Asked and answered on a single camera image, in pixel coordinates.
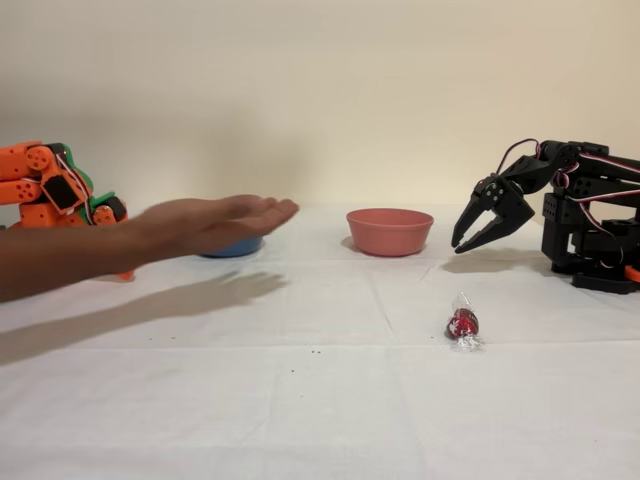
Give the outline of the person's bare hand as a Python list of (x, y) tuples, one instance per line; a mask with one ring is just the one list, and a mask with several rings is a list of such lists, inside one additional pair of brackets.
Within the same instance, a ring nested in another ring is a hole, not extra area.
[(179, 199), (147, 209), (128, 226), (148, 244), (149, 258), (160, 260), (213, 252), (266, 236), (298, 211), (299, 206), (289, 199), (256, 195)]

